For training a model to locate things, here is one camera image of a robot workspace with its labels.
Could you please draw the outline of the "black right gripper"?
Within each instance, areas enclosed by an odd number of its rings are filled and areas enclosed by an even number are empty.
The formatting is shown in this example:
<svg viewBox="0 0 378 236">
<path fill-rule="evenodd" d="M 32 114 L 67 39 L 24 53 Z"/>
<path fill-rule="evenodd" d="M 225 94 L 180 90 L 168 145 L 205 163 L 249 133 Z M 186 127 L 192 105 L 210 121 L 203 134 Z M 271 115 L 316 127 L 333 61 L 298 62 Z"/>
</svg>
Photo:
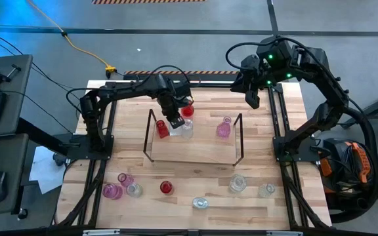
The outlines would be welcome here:
<svg viewBox="0 0 378 236">
<path fill-rule="evenodd" d="M 240 73 L 230 85 L 231 92 L 245 93 L 245 101 L 253 109 L 260 107 L 257 90 L 270 86 L 263 66 L 263 61 L 256 54 L 247 56 L 241 61 Z"/>
</svg>

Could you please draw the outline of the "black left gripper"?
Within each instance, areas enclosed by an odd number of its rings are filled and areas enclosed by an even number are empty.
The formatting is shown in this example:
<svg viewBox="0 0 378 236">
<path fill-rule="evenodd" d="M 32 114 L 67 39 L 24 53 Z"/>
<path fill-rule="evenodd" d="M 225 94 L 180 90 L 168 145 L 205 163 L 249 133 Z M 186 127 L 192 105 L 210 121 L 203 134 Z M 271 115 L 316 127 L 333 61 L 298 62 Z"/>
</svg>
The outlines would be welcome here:
<svg viewBox="0 0 378 236">
<path fill-rule="evenodd" d="M 166 82 L 163 88 L 157 94 L 158 103 L 161 106 L 161 112 L 167 119 L 170 119 L 170 125 L 173 129 L 179 128 L 185 124 L 184 118 L 178 114 L 178 108 L 175 102 L 193 103 L 194 99 L 188 82 L 174 81 Z"/>
</svg>

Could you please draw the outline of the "red cone-shaped glass vase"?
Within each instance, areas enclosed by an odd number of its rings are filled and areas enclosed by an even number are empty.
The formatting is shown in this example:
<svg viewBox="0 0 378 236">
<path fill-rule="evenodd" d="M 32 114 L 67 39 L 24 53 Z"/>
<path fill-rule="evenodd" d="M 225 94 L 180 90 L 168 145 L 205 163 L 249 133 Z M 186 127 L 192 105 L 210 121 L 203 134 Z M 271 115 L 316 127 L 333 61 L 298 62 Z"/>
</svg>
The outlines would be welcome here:
<svg viewBox="0 0 378 236">
<path fill-rule="evenodd" d="M 160 139 L 165 138 L 170 135 L 169 129 L 163 120 L 156 121 L 157 133 Z"/>
</svg>

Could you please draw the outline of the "clear tall diamond-pattern vase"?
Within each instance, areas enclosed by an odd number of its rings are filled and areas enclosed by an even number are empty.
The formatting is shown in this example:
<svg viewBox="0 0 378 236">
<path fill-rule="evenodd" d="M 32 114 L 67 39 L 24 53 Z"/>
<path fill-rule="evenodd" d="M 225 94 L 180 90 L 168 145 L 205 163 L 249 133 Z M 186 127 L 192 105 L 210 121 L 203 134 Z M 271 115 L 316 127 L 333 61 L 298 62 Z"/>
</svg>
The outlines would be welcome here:
<svg viewBox="0 0 378 236">
<path fill-rule="evenodd" d="M 185 119 L 185 123 L 182 125 L 181 136 L 185 139 L 191 139 L 194 133 L 194 124 L 191 119 Z"/>
</svg>

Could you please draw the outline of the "pink cone-shaped glass vase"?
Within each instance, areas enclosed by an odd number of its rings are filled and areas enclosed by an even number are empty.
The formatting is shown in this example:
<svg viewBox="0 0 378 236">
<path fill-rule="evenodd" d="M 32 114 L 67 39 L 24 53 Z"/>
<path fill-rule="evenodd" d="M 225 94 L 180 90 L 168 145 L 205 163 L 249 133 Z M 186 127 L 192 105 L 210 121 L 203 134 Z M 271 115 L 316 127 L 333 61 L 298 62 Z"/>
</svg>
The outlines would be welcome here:
<svg viewBox="0 0 378 236">
<path fill-rule="evenodd" d="M 217 126 L 216 135 L 221 138 L 229 137 L 231 133 L 231 118 L 226 116 L 223 118 L 222 123 Z"/>
</svg>

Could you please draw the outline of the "red ribbed cylinder glass vase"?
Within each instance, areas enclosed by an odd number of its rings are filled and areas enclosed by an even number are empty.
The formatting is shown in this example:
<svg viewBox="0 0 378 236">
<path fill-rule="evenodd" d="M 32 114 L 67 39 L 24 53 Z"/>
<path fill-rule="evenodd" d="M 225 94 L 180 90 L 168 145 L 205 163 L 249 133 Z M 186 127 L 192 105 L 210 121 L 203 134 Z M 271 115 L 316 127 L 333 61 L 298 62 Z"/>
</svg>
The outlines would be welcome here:
<svg viewBox="0 0 378 236">
<path fill-rule="evenodd" d="M 165 195 L 172 195 L 174 192 L 173 184 L 170 181 L 163 181 L 160 184 L 160 191 Z"/>
</svg>

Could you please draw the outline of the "pink small glass vase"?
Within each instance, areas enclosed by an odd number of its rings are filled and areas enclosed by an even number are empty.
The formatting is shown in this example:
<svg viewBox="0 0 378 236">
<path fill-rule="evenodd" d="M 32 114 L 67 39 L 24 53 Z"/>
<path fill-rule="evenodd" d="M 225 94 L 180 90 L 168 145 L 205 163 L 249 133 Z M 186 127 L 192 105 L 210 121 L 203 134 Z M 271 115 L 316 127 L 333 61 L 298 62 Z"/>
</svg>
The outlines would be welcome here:
<svg viewBox="0 0 378 236">
<path fill-rule="evenodd" d="M 117 176 L 117 180 L 124 188 L 127 188 L 129 185 L 134 183 L 134 178 L 130 174 L 123 172 Z"/>
</svg>

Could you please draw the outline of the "clear small ribbed glass jar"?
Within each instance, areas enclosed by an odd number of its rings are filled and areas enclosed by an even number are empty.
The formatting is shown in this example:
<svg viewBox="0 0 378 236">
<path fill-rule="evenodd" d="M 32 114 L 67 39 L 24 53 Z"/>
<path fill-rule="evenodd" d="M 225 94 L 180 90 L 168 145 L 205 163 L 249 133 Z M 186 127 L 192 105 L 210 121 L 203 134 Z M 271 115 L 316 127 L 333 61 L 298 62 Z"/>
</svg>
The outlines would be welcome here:
<svg viewBox="0 0 378 236">
<path fill-rule="evenodd" d="M 127 195 L 131 197 L 139 198 L 142 195 L 142 186 L 137 183 L 132 183 L 129 186 L 127 186 L 126 192 Z"/>
</svg>

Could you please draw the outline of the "clear faceted wide glass vase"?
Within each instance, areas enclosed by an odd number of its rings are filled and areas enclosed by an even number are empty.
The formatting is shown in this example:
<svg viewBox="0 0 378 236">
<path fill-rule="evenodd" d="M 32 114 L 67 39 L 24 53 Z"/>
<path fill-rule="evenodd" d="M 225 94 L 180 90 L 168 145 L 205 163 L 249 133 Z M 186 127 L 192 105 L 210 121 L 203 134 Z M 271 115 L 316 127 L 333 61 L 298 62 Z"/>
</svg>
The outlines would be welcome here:
<svg viewBox="0 0 378 236">
<path fill-rule="evenodd" d="M 240 193 L 247 187 L 247 179 L 241 174 L 235 174 L 231 177 L 228 189 L 231 193 Z"/>
</svg>

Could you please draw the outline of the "clear large ribbed glass vase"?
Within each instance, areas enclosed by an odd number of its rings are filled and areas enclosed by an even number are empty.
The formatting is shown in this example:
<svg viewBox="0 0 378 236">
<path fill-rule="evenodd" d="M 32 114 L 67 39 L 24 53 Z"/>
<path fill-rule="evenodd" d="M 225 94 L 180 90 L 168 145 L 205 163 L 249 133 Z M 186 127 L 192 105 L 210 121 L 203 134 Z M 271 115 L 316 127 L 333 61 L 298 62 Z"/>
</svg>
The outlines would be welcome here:
<svg viewBox="0 0 378 236">
<path fill-rule="evenodd" d="M 192 206 L 196 209 L 207 209 L 209 207 L 209 202 L 203 197 L 195 197 L 192 201 Z"/>
</svg>

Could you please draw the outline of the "clear narrow-neck glass vase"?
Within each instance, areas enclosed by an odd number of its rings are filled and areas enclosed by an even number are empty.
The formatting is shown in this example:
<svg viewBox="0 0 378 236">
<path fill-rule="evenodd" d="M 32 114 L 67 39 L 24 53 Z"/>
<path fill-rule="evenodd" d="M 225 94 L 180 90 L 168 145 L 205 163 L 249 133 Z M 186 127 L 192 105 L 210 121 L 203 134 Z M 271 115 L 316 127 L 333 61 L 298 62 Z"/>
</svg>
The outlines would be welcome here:
<svg viewBox="0 0 378 236">
<path fill-rule="evenodd" d="M 262 198 L 268 198 L 273 195 L 276 188 L 274 184 L 263 184 L 259 187 L 258 195 Z"/>
</svg>

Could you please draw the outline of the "black mat with hazard stripe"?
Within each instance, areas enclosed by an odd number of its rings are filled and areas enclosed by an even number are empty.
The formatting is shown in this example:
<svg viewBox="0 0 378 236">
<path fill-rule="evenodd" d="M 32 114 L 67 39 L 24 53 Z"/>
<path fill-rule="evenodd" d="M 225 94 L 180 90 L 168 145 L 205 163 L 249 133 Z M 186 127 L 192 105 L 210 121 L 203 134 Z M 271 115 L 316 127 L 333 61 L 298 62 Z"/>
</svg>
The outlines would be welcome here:
<svg viewBox="0 0 378 236">
<path fill-rule="evenodd" d="M 126 71 L 124 80 L 143 80 L 151 71 Z M 159 70 L 155 74 L 162 74 L 165 77 L 170 77 L 176 80 L 181 80 L 184 75 L 178 70 Z M 234 81 L 239 71 L 234 70 L 194 70 L 184 71 L 191 81 Z"/>
</svg>

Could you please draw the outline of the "pink wide ribbed glass vase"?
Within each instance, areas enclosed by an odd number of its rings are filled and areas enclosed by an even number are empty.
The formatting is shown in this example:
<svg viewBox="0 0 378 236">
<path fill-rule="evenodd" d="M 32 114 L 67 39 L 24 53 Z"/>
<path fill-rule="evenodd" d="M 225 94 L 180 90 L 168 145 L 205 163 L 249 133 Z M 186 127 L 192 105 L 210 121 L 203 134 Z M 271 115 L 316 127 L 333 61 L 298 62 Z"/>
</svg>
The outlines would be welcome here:
<svg viewBox="0 0 378 236">
<path fill-rule="evenodd" d="M 116 184 L 106 184 L 102 189 L 102 194 L 105 198 L 117 200 L 123 196 L 123 189 Z"/>
</svg>

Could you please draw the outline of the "black orange equipment box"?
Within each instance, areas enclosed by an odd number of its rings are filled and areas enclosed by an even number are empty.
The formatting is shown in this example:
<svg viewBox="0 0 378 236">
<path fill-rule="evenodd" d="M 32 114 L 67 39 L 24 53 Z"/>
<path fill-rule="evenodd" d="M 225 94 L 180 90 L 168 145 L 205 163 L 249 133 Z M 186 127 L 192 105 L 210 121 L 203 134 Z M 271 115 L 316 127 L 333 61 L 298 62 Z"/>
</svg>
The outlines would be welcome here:
<svg viewBox="0 0 378 236">
<path fill-rule="evenodd" d="M 318 155 L 328 207 L 367 209 L 374 171 L 366 147 L 352 140 L 330 138 L 318 148 Z"/>
</svg>

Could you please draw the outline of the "white paper sheet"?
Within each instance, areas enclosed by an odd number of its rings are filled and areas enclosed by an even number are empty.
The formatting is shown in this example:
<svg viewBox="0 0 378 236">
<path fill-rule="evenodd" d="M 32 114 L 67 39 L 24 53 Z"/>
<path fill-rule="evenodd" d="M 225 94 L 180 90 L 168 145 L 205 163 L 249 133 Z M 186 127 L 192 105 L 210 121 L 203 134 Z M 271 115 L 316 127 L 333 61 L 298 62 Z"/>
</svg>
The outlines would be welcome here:
<svg viewBox="0 0 378 236">
<path fill-rule="evenodd" d="M 35 149 L 29 181 L 37 181 L 42 194 L 60 187 L 63 183 L 65 164 L 57 165 L 53 159 L 55 152 L 44 146 Z"/>
</svg>

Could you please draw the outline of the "grey desk panel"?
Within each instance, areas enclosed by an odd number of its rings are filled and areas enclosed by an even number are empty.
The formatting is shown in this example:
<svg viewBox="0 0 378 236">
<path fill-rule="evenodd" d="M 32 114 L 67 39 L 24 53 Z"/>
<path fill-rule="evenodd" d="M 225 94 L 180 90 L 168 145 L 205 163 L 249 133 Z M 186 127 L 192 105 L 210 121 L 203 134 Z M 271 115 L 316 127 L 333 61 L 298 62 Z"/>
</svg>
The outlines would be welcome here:
<svg viewBox="0 0 378 236">
<path fill-rule="evenodd" d="M 22 69 L 14 74 L 14 78 L 10 83 L 4 82 L 0 85 L 0 90 L 8 91 L 7 102 L 2 111 L 2 118 L 0 121 L 0 136 L 14 134 L 16 132 L 22 110 L 24 93 L 30 75 L 32 60 L 33 56 L 29 54 L 0 57 L 1 73 L 7 74 L 10 72 L 12 70 L 12 64 L 19 66 Z"/>
<path fill-rule="evenodd" d="M 17 214 L 20 210 L 22 191 L 21 178 L 27 154 L 29 137 L 16 134 L 0 137 L 0 171 L 5 173 L 7 194 L 0 202 L 0 214 Z"/>
</svg>

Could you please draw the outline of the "wooden shelf with black frame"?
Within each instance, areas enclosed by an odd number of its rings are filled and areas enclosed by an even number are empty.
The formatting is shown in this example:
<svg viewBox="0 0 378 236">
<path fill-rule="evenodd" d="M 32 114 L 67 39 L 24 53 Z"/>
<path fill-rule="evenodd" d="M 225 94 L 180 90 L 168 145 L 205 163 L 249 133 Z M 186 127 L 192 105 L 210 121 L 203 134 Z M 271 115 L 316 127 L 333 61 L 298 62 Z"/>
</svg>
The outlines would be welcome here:
<svg viewBox="0 0 378 236">
<path fill-rule="evenodd" d="M 167 136 L 160 139 L 157 133 L 155 113 L 148 113 L 143 153 L 151 162 L 169 161 L 181 163 L 206 163 L 232 165 L 244 158 L 243 116 L 239 113 L 231 118 L 231 133 L 227 138 L 216 135 L 217 126 L 222 123 L 216 119 L 208 120 L 197 114 L 191 118 L 194 133 L 191 139 L 180 136 Z"/>
</svg>

